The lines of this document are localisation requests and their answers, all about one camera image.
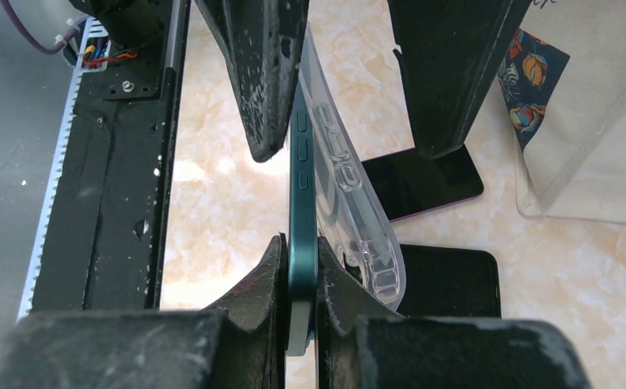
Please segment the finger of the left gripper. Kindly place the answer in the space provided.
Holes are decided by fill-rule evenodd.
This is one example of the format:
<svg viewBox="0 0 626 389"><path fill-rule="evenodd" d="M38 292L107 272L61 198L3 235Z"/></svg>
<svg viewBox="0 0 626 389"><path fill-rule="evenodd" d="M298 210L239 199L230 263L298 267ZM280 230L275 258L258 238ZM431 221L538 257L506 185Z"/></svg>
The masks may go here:
<svg viewBox="0 0 626 389"><path fill-rule="evenodd" d="M198 1L224 58L251 157L270 160L285 142L309 3Z"/></svg>
<svg viewBox="0 0 626 389"><path fill-rule="evenodd" d="M528 1L390 1L414 146L460 148L530 7Z"/></svg>

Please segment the black phone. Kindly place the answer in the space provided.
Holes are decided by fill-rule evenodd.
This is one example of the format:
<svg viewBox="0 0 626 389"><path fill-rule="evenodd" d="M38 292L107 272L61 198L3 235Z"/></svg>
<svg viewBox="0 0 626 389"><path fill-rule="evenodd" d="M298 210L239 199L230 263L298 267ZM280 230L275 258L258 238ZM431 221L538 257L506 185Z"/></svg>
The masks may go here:
<svg viewBox="0 0 626 389"><path fill-rule="evenodd" d="M313 127L302 86L294 93L289 129L288 297L290 300L287 355L305 354L318 285L318 229L315 202Z"/></svg>

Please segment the clear transparent phone case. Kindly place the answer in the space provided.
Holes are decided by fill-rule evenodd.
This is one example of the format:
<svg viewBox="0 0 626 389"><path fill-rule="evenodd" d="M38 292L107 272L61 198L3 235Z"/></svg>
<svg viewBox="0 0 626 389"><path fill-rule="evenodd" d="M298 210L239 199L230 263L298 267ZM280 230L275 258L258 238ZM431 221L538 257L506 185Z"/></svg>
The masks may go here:
<svg viewBox="0 0 626 389"><path fill-rule="evenodd" d="M312 130L319 235L341 266L395 311L407 280L400 245L337 110L310 28L302 44L297 94L295 106Z"/></svg>

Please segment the black smartphone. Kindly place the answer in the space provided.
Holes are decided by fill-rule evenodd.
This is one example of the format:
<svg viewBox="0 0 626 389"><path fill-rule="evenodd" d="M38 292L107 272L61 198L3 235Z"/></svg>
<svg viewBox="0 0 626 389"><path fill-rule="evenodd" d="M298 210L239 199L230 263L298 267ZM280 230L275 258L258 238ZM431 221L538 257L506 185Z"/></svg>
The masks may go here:
<svg viewBox="0 0 626 389"><path fill-rule="evenodd" d="M390 221L474 199L484 185L466 147L435 159L415 148L362 163Z"/></svg>

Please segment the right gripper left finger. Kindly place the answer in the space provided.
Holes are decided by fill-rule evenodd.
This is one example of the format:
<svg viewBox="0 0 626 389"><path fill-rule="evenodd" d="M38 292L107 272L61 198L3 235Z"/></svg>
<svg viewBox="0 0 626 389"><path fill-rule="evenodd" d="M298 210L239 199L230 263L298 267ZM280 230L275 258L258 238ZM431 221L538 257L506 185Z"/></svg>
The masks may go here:
<svg viewBox="0 0 626 389"><path fill-rule="evenodd" d="M46 311L0 346L0 388L282 388L286 241L202 310Z"/></svg>

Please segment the black phone case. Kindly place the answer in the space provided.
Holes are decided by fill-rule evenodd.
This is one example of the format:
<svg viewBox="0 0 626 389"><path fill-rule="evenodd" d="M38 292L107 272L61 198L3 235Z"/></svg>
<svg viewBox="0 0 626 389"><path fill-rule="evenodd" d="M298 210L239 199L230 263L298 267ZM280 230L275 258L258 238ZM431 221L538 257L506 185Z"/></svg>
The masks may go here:
<svg viewBox="0 0 626 389"><path fill-rule="evenodd" d="M483 250L401 245L406 291L397 312L411 316L501 316L495 257Z"/></svg>

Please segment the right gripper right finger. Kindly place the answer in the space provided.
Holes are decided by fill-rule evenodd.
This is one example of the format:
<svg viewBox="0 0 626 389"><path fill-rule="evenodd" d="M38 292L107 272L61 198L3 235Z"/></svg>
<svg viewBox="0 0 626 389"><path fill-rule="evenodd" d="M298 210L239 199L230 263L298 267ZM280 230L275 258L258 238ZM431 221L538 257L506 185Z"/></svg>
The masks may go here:
<svg viewBox="0 0 626 389"><path fill-rule="evenodd" d="M319 240L320 388L589 388L570 340L550 323L411 316L370 295Z"/></svg>

